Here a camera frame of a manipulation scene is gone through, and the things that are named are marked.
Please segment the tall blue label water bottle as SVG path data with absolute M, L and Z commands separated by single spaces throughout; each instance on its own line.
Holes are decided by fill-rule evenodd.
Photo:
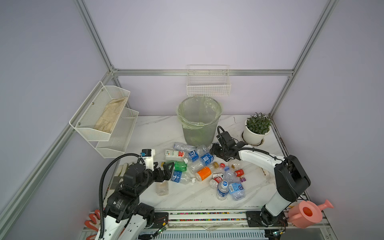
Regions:
M 195 162 L 190 163 L 188 165 L 188 170 L 191 173 L 197 173 L 199 170 L 211 164 L 213 161 L 214 161 L 214 156 L 211 155 L 210 153 L 206 153 Z

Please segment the short bottle blue white cap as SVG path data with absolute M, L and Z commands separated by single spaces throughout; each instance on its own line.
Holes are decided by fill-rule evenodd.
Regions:
M 229 184 L 227 181 L 221 181 L 217 187 L 217 198 L 221 201 L 225 200 L 229 193 Z

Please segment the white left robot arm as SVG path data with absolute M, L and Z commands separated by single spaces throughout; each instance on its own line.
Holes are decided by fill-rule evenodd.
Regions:
M 165 231 L 167 221 L 152 234 L 142 234 L 155 223 L 155 208 L 140 202 L 140 195 L 154 182 L 162 183 L 172 178 L 174 163 L 164 164 L 164 169 L 147 169 L 135 163 L 127 168 L 123 182 L 112 195 L 101 200 L 100 228 L 97 240 L 152 240 Z

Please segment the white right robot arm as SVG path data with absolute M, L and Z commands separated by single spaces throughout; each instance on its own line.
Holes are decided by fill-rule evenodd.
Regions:
M 239 160 L 254 164 L 274 176 L 277 191 L 261 210 L 261 218 L 266 225 L 271 225 L 311 185 L 306 171 L 293 155 L 275 156 L 245 142 L 237 142 L 222 127 L 218 127 L 217 139 L 219 142 L 211 148 L 213 155 L 226 162 Z

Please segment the clear empty bottle green cap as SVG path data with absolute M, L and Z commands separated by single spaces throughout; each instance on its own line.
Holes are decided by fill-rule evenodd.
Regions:
M 169 194 L 169 182 L 163 181 L 162 183 L 156 183 L 156 193 L 158 196 L 166 196 Z

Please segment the clear jar brown residue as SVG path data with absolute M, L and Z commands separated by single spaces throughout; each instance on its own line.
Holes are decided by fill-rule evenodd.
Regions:
M 242 162 L 237 159 L 230 160 L 228 164 L 234 172 L 242 168 Z

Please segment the small red cap bottle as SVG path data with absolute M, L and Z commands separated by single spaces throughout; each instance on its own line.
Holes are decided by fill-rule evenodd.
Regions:
M 244 172 L 243 169 L 239 169 L 239 170 L 235 171 L 235 175 L 236 175 L 238 178 L 241 178 L 244 174 L 245 174 L 245 172 Z

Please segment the clear crushed bottle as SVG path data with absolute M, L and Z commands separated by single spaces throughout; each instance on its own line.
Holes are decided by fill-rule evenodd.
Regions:
M 191 145 L 187 145 L 184 143 L 180 143 L 180 142 L 174 142 L 173 149 L 177 150 L 177 151 L 182 151 L 182 152 L 188 153 L 188 152 L 196 150 L 196 147 L 191 146 Z

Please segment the small blue label bottle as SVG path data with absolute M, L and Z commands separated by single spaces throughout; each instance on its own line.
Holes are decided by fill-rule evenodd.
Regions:
M 211 147 L 212 145 L 209 145 L 209 146 L 201 145 L 196 149 L 187 152 L 185 154 L 184 162 L 186 164 L 196 162 L 197 160 L 199 160 L 201 156 L 208 153 Z

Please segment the orange label bottle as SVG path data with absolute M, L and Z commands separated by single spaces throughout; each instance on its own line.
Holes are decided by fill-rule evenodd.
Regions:
M 219 168 L 219 164 L 217 162 L 213 162 L 203 167 L 201 170 L 195 173 L 195 177 L 197 181 L 201 182 L 207 179 L 213 173 L 213 171 L 217 168 Z

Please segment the potted green succulent plant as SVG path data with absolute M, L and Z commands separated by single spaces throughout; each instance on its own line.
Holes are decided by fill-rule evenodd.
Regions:
M 259 146 L 262 144 L 265 136 L 267 136 L 271 130 L 271 116 L 264 113 L 254 113 L 245 121 L 243 139 L 249 145 Z

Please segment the white two-tier mesh shelf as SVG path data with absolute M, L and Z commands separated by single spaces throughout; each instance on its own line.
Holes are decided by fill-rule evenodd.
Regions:
M 130 91 L 99 82 L 69 124 L 103 158 L 124 154 L 139 112 L 128 108 Z

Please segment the orange white work glove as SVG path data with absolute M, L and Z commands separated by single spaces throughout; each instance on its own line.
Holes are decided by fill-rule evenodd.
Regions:
M 84 234 L 85 240 L 95 240 L 100 228 L 100 211 L 95 210 L 89 214 L 88 219 L 85 221 Z

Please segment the pink watering can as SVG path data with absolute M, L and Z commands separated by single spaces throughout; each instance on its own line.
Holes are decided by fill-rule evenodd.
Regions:
M 321 222 L 323 219 L 322 211 L 327 208 L 334 208 L 329 200 L 321 205 L 316 205 L 311 201 L 301 201 L 289 210 L 287 221 L 300 229 L 305 229 Z

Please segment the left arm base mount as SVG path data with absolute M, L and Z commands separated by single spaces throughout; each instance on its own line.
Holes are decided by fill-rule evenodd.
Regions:
M 160 229 L 168 221 L 168 212 L 155 212 L 153 217 L 144 217 L 139 214 L 135 214 L 130 218 L 127 226 L 133 228 L 140 223 L 145 223 L 145 229 Z

